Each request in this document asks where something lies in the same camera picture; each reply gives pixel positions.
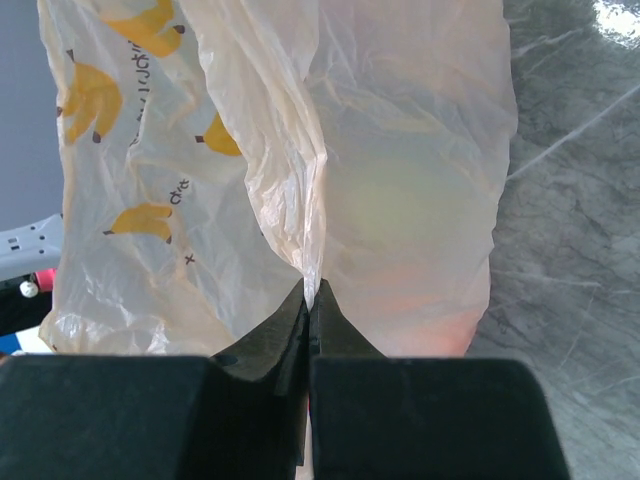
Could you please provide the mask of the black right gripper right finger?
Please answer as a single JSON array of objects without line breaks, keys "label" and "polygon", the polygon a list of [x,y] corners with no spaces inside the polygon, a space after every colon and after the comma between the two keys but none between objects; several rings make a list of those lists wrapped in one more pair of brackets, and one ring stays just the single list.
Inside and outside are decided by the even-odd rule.
[{"label": "black right gripper right finger", "polygon": [[566,479],[544,392],[505,359],[389,358],[327,282],[310,313],[318,479]]}]

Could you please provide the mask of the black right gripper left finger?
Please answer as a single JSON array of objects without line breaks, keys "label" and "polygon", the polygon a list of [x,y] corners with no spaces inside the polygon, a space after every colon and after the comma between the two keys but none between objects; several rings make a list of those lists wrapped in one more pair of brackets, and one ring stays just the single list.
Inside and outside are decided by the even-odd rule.
[{"label": "black right gripper left finger", "polygon": [[294,287],[213,356],[32,354],[1,364],[5,479],[292,479],[308,311]]}]

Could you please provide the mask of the orange banana-print plastic bag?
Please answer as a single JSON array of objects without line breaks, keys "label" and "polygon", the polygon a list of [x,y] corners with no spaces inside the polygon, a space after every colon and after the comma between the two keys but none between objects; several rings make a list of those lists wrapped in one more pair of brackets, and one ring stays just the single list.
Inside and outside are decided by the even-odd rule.
[{"label": "orange banana-print plastic bag", "polygon": [[389,356],[489,303],[517,126],[499,1],[42,1],[61,353],[213,354],[327,281]]}]

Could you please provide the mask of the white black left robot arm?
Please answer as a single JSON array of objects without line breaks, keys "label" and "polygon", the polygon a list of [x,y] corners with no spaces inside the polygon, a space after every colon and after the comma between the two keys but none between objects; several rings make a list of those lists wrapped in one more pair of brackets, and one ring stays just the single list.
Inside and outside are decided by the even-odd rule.
[{"label": "white black left robot arm", "polygon": [[63,243],[60,214],[1,233],[1,354],[48,353],[38,328],[51,311]]}]

